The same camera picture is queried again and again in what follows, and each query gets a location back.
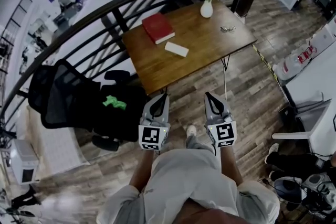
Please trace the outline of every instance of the yellow tape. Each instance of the yellow tape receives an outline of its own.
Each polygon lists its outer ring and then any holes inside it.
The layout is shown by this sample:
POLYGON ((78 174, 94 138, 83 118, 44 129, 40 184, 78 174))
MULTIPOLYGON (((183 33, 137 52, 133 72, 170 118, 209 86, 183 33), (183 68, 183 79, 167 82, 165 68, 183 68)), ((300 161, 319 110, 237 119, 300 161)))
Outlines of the yellow tape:
POLYGON ((265 57, 260 53, 260 51, 257 49, 257 47, 255 45, 252 45, 252 47, 259 54, 259 57, 264 62, 264 64, 267 66, 268 70, 271 72, 271 74, 274 77, 274 79, 277 81, 277 83, 279 83, 278 76, 274 73, 274 71, 273 71, 270 63, 265 59, 265 57))

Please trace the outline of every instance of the table leg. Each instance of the table leg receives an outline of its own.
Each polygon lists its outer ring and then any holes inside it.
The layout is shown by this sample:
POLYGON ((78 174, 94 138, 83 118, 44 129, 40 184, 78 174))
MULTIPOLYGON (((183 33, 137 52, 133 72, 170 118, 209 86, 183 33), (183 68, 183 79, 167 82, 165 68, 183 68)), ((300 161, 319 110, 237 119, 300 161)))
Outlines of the table leg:
POLYGON ((226 92, 226 69, 228 68, 229 60, 230 60, 230 55, 227 58, 227 62, 225 62, 225 57, 223 59, 221 59, 222 64, 223 64, 223 73, 224 73, 225 100, 227 100, 227 92, 226 92))
POLYGON ((163 89, 160 89, 160 93, 167 93, 167 90, 168 90, 168 87, 166 87, 164 90, 163 89))

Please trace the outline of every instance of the wooden table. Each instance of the wooden table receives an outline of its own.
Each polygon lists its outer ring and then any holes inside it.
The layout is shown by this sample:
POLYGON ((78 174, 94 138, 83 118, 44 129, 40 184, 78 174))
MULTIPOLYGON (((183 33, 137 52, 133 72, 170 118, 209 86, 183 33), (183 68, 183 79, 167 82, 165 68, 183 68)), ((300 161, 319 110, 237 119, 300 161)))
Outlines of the wooden table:
POLYGON ((164 41, 156 45, 142 25, 122 36, 136 72, 147 94, 160 90, 189 74, 218 61, 257 39, 223 3, 213 1, 214 13, 203 18, 196 3, 165 14, 175 30, 169 41, 189 49, 184 58, 164 49, 164 41), (235 26, 234 32, 223 33, 221 27, 235 26))

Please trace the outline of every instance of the shoe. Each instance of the shoe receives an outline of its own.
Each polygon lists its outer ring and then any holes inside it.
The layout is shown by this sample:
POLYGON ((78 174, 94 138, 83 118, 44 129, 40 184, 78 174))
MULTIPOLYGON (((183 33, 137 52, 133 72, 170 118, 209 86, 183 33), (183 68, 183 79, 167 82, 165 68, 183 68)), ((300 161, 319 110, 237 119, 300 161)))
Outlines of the shoe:
POLYGON ((35 196, 34 196, 34 199, 35 199, 36 204, 38 204, 38 205, 42 205, 42 203, 40 202, 40 200, 37 199, 35 196))
POLYGON ((29 185, 29 192, 31 192, 33 195, 36 194, 36 191, 33 189, 31 185, 29 185))
POLYGON ((275 171, 271 171, 268 175, 268 178, 271 178, 271 175, 274 173, 275 171))
POLYGON ((187 138, 191 135, 195 135, 196 136, 196 127, 194 125, 189 125, 187 128, 187 138))
POLYGON ((278 152, 278 150, 279 150, 279 144, 278 144, 278 143, 273 144, 273 145, 269 148, 268 155, 265 157, 265 163, 266 163, 266 164, 268 164, 266 160, 267 160, 269 154, 271 154, 272 152, 278 152))

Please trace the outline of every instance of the green cloth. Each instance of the green cloth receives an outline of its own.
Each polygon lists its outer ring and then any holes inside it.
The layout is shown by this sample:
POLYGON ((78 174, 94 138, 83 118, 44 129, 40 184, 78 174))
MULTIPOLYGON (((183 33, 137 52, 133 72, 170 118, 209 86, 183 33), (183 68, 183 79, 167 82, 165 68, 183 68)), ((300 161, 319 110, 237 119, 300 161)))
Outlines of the green cloth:
POLYGON ((122 101, 118 101, 118 99, 114 96, 106 96, 106 101, 103 102, 103 105, 104 106, 108 106, 109 104, 111 104, 114 108, 119 108, 119 109, 122 109, 122 110, 125 110, 126 109, 126 106, 127 104, 125 102, 122 102, 122 101))

